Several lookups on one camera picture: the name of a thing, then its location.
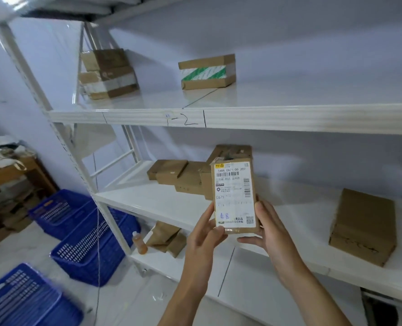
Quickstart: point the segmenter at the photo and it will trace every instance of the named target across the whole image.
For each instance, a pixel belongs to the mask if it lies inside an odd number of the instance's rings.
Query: blue plastic basket
[[[90,197],[60,190],[31,209],[29,215],[45,233],[62,240],[95,208]]]
[[[27,264],[0,279],[0,326],[77,326],[83,313]]]
[[[109,208],[129,246],[133,244],[132,232],[141,227],[133,215]],[[97,229],[100,246],[100,279],[98,277]],[[72,279],[101,287],[106,285],[124,258],[103,216],[95,209],[50,253],[50,257]]]

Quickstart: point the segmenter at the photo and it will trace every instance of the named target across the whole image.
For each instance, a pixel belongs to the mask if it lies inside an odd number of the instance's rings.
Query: wooden desk
[[[20,158],[19,161],[21,161],[27,169],[25,171],[18,170],[13,165],[0,168],[0,186],[25,175],[34,186],[42,188],[48,197],[59,190],[50,176],[47,175],[38,159],[26,157]]]

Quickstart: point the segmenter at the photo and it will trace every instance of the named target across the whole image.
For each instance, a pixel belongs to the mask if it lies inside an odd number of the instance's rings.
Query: person's right hand
[[[290,234],[281,222],[273,206],[267,201],[255,203],[255,214],[263,225],[257,233],[260,237],[241,237],[237,241],[260,246],[268,253],[280,281],[290,289],[296,277],[310,273],[302,261]]]

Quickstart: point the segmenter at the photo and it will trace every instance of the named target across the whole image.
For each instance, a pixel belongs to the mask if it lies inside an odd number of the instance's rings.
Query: person's left hand
[[[212,202],[187,238],[186,257],[179,284],[199,299],[207,292],[213,266],[213,250],[228,237],[224,227],[215,227],[216,220],[210,219],[214,210]]]

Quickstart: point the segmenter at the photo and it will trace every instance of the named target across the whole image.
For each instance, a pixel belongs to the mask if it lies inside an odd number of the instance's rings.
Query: white wall
[[[12,29],[54,107],[71,107],[79,24],[17,19]],[[238,81],[402,76],[402,0],[188,0],[122,22],[111,34],[130,50],[143,92],[179,89],[179,61],[226,53],[236,54]],[[1,47],[0,133],[34,147],[61,187],[82,190]],[[216,143],[247,143],[260,175],[402,195],[402,136],[161,127],[142,133],[144,158],[205,160]],[[125,149],[118,137],[96,154],[97,167]],[[92,158],[85,162],[91,170]]]

